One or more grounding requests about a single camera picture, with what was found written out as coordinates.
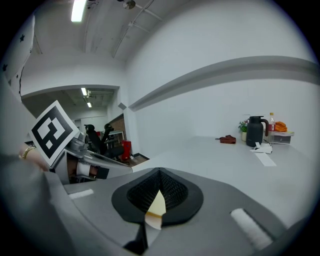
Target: water bottle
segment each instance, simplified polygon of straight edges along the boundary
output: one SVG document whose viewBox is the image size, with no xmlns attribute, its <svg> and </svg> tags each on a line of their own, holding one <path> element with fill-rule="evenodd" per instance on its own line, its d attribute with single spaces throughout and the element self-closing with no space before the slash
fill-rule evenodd
<svg viewBox="0 0 320 256">
<path fill-rule="evenodd" d="M 268 127 L 268 142 L 269 144 L 273 144 L 274 143 L 274 139 L 275 139 L 275 127 L 276 127 L 276 122 L 274 119 L 274 113 L 270 113 L 270 118 L 269 118 L 269 127 Z"/>
</svg>

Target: bracelet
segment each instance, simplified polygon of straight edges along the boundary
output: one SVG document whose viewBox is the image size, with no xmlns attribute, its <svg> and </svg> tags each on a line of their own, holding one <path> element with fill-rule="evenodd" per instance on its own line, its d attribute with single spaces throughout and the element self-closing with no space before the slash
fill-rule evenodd
<svg viewBox="0 0 320 256">
<path fill-rule="evenodd" d="M 28 147 L 28 148 L 23 152 L 23 154 L 22 154 L 21 156 L 19 155 L 19 157 L 20 157 L 21 159 L 26 159 L 28 152 L 29 152 L 30 150 L 35 149 L 35 148 L 36 148 L 36 147 L 34 147 L 34 146 Z"/>
</svg>

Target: potted plant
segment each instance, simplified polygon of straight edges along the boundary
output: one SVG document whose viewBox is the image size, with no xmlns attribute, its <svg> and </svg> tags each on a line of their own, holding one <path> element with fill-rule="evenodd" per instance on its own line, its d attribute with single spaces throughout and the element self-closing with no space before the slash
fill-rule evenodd
<svg viewBox="0 0 320 256">
<path fill-rule="evenodd" d="M 249 119 L 244 120 L 242 122 L 239 122 L 239 130 L 241 131 L 241 140 L 243 140 L 244 142 L 247 139 L 247 125 L 249 123 Z"/>
</svg>

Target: black mesh pad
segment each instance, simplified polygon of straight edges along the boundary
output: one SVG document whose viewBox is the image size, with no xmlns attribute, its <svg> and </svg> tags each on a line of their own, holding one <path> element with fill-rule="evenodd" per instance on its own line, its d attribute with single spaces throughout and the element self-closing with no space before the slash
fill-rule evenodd
<svg viewBox="0 0 320 256">
<path fill-rule="evenodd" d="M 161 191 L 166 213 L 162 226 L 188 221 L 200 209 L 204 196 L 198 186 L 164 168 L 154 168 L 145 175 L 119 187 L 112 194 L 112 205 L 128 222 L 144 223 L 145 214 Z"/>
</svg>

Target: red trash can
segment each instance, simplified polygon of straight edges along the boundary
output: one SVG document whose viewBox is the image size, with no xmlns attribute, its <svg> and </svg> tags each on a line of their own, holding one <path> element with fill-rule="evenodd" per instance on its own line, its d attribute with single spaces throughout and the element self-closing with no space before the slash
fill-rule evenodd
<svg viewBox="0 0 320 256">
<path fill-rule="evenodd" d="M 124 148 L 124 152 L 123 152 L 121 158 L 122 158 L 122 161 L 125 161 L 130 158 L 131 141 L 130 140 L 123 140 L 122 146 Z"/>
</svg>

